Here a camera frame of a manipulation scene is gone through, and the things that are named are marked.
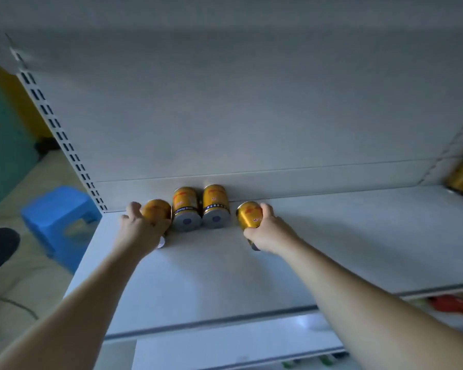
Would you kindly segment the person's left hand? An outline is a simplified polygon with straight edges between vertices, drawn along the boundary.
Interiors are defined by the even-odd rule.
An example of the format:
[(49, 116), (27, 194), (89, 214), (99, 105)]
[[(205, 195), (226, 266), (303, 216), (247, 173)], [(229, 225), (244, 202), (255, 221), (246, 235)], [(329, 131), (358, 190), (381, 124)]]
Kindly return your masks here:
[(141, 207), (140, 203), (131, 202), (126, 208), (126, 213), (121, 216), (112, 251), (115, 257), (139, 262), (159, 245), (154, 227), (142, 216)]

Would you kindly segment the person's right hand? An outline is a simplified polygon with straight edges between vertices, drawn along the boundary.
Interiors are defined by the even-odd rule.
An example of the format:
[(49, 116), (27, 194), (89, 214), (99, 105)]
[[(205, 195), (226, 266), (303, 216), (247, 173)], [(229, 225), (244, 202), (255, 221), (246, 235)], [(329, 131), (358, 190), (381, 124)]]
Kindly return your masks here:
[(282, 218), (276, 215), (275, 217), (274, 229), (247, 228), (243, 235), (259, 250), (282, 256), (286, 250), (301, 243), (302, 239)]

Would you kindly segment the person's right forearm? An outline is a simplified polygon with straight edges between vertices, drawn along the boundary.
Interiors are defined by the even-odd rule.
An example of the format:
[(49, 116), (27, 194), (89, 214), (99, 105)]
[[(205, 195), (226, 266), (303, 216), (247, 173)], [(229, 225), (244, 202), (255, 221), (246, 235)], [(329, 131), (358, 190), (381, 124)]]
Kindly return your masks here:
[(294, 239), (271, 246), (365, 370), (463, 370), (463, 334)]

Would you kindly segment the person's left forearm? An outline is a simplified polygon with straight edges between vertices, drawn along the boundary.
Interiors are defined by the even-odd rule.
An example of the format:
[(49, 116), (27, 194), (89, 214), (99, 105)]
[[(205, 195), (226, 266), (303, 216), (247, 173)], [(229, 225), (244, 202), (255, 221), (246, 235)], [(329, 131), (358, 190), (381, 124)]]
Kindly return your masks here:
[(115, 248), (47, 317), (0, 354), (0, 370), (93, 370), (143, 248)]

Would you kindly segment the white metal shelf unit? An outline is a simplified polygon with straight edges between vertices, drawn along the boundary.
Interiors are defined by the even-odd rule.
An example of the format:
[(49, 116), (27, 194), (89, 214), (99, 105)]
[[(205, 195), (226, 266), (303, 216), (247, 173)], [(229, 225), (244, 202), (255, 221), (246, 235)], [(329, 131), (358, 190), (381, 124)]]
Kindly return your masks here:
[(108, 212), (68, 292), (130, 201), (220, 184), (231, 224), (170, 232), (104, 342), (135, 365), (231, 369), (342, 349), (304, 329), (314, 298), (254, 251), (235, 208), (270, 202), (307, 241), (405, 299), (463, 292), (463, 0), (0, 0), (5, 35)]

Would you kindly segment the blue plastic stool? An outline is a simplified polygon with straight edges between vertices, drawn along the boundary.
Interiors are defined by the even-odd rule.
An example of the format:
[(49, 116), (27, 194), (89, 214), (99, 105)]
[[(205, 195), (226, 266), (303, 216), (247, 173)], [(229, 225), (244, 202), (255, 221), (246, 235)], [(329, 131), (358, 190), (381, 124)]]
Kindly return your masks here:
[(20, 214), (46, 255), (71, 274), (79, 267), (87, 245), (77, 245), (64, 231), (77, 220), (90, 224), (102, 219), (88, 194), (70, 186), (57, 187), (34, 199)]

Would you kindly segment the slotted shelf upright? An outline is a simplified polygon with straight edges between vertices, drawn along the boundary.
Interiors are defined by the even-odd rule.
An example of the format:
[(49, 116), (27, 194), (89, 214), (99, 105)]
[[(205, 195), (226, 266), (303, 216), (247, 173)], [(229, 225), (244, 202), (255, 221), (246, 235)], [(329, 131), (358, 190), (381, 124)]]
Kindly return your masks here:
[(102, 214), (107, 213), (108, 209), (101, 194), (95, 186), (95, 182), (90, 176), (89, 168), (86, 167), (85, 162), (82, 160), (80, 152), (75, 146), (72, 138), (66, 132), (62, 120), (58, 118), (55, 111), (51, 107), (49, 101), (41, 90), (37, 75), (30, 69), (30, 64), (26, 63), (25, 55), (20, 53), (17, 45), (13, 42), (8, 34), (4, 34), (8, 47), (18, 65), (17, 77), (21, 85), (25, 88), (35, 107), (37, 108), (43, 123), (51, 132), (56, 143), (59, 145), (62, 153), (68, 159), (69, 164), (75, 171), (78, 179), (81, 181), (83, 187), (91, 197), (92, 201), (96, 204), (98, 211)]

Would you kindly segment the red packet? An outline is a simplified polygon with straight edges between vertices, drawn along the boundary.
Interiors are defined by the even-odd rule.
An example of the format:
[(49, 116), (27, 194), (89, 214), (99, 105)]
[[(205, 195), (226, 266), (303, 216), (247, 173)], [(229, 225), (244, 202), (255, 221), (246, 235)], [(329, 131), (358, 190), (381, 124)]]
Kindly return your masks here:
[(427, 301), (436, 311), (463, 315), (463, 296), (445, 294), (427, 298)]

